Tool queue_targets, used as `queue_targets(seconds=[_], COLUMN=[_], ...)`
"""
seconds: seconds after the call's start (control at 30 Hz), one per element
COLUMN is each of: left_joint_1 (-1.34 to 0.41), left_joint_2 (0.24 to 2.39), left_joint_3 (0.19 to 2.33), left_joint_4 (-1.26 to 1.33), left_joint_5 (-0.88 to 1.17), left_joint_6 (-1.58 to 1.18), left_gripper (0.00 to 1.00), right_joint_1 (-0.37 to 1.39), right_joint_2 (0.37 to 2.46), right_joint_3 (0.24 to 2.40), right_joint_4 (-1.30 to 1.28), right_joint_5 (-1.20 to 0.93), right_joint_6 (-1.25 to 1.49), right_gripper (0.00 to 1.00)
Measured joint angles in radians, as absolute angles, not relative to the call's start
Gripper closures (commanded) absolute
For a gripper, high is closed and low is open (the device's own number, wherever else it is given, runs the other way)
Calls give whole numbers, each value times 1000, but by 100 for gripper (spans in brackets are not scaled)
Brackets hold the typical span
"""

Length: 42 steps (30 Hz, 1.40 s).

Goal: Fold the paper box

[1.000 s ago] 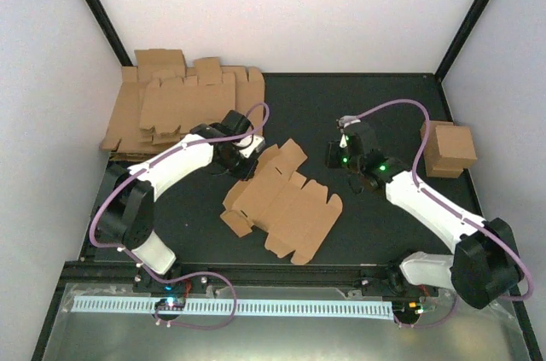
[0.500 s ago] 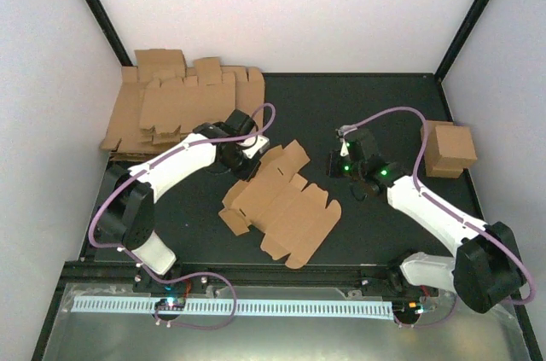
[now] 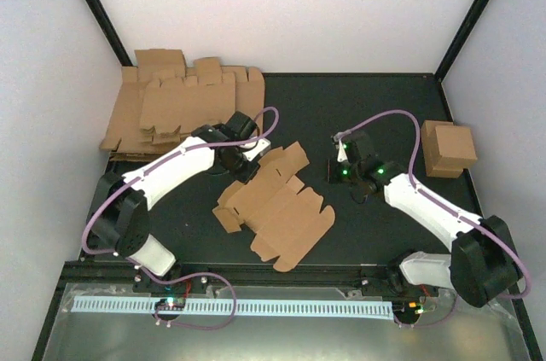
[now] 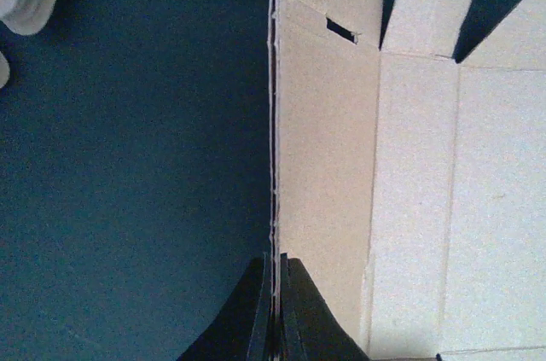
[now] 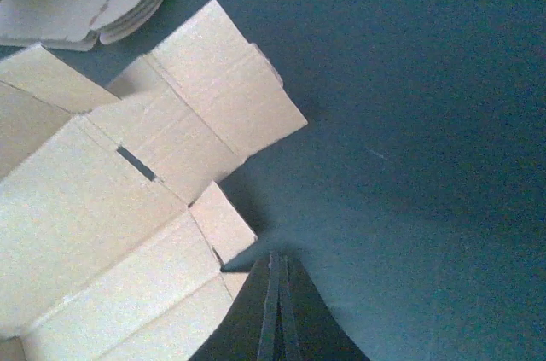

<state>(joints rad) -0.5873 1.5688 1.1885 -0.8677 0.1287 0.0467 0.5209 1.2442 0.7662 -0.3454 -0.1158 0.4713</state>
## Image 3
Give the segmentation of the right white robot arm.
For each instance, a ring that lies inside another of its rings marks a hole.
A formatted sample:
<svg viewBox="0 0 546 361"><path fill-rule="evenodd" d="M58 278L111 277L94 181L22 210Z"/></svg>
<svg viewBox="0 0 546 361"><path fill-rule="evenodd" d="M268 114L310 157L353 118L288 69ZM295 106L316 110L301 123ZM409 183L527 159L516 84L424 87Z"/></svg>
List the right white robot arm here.
<svg viewBox="0 0 546 361"><path fill-rule="evenodd" d="M336 155L328 161L330 183L347 183L363 196L381 195L447 248L446 254L403 254L387 275L389 288L409 294L420 284L455 291L482 307L521 280L524 272L506 223L482 218L432 192L396 162L381 160L366 133L339 132L332 137Z"/></svg>

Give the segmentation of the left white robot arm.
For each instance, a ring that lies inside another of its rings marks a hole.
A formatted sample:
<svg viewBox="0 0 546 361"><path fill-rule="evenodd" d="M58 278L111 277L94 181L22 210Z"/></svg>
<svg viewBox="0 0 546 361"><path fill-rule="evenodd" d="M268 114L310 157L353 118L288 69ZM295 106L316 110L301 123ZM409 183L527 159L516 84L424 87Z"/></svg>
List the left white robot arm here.
<svg viewBox="0 0 546 361"><path fill-rule="evenodd" d="M88 254L115 253L153 274L165 292L177 290L183 271L176 256L152 234L149 212L176 187L214 166L247 183L270 141L237 112L225 124L203 125L172 151L132 172L104 174L96 186L82 246Z"/></svg>

